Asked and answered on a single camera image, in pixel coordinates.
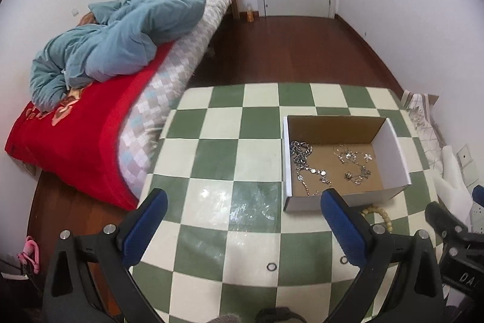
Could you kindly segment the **blue quilt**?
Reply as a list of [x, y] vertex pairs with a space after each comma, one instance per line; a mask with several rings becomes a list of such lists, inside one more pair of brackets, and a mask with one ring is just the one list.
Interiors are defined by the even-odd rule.
[[40, 111], [72, 88], [84, 88], [147, 66], [164, 43], [191, 33], [206, 0], [122, 0], [89, 6], [92, 21], [50, 39], [32, 61], [30, 94]]

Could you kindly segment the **white cardboard box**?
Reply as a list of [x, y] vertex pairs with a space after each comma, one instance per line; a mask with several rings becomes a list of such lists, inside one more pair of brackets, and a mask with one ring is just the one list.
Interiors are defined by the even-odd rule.
[[314, 212], [336, 190], [349, 206], [384, 203], [411, 184], [391, 120], [284, 116], [283, 210]]

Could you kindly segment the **checkered mattress sheet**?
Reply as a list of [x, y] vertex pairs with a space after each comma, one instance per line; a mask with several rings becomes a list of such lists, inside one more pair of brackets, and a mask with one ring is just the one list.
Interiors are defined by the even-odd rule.
[[131, 197], [140, 197], [167, 117], [203, 59], [232, 1], [206, 0], [202, 19], [191, 32], [175, 41], [130, 108], [119, 135], [118, 165]]

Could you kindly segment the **small orange bottle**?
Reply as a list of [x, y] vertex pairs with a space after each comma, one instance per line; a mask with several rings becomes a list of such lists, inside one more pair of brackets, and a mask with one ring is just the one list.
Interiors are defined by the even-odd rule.
[[249, 23], [254, 23], [254, 13], [253, 13], [253, 8], [248, 5], [247, 6], [247, 11], [246, 11], [246, 15], [247, 15], [247, 21]]

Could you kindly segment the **white wall socket strip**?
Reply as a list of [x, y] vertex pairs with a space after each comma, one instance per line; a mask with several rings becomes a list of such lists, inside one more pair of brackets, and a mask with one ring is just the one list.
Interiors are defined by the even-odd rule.
[[[482, 184], [479, 179], [479, 170], [477, 164], [474, 161], [469, 145], [464, 145], [456, 153], [460, 170], [463, 176], [463, 182], [469, 191], [469, 194], [473, 194], [473, 189]], [[472, 209], [470, 212], [470, 223], [473, 232], [483, 233], [483, 207], [475, 203], [472, 199]]]

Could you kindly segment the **floral patterned cloth bag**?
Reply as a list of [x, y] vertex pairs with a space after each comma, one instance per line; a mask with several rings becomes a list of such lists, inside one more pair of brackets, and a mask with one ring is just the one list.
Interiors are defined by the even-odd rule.
[[405, 90], [401, 104], [414, 124], [429, 167], [443, 175], [442, 148], [446, 146], [446, 141], [432, 115], [438, 98], [432, 94], [417, 94]]

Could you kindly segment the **pink object on floor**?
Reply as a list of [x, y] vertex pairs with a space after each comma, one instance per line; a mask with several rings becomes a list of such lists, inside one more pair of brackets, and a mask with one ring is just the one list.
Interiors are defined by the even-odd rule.
[[17, 258], [24, 269], [30, 269], [34, 274], [39, 273], [40, 253], [38, 244], [31, 236], [27, 236], [22, 251]]

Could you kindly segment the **green white checkered tablecloth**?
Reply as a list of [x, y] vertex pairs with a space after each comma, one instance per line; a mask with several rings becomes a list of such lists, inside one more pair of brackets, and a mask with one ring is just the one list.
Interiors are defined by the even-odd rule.
[[320, 212], [283, 211], [281, 125], [289, 115], [382, 116], [411, 178], [385, 205], [393, 230], [427, 227], [437, 199], [417, 133], [394, 94], [338, 84], [245, 84], [187, 90], [161, 133], [144, 191], [168, 209], [133, 275], [166, 322], [287, 307], [322, 322], [357, 275]]

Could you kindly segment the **red bed blanket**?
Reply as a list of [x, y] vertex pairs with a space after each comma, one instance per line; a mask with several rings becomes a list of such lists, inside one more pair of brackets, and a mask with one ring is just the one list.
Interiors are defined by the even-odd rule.
[[129, 195], [118, 165], [121, 126], [173, 44], [161, 46], [139, 73], [93, 83], [50, 113], [27, 104], [11, 128], [6, 153], [53, 173], [92, 198], [125, 210], [135, 209], [139, 198]]

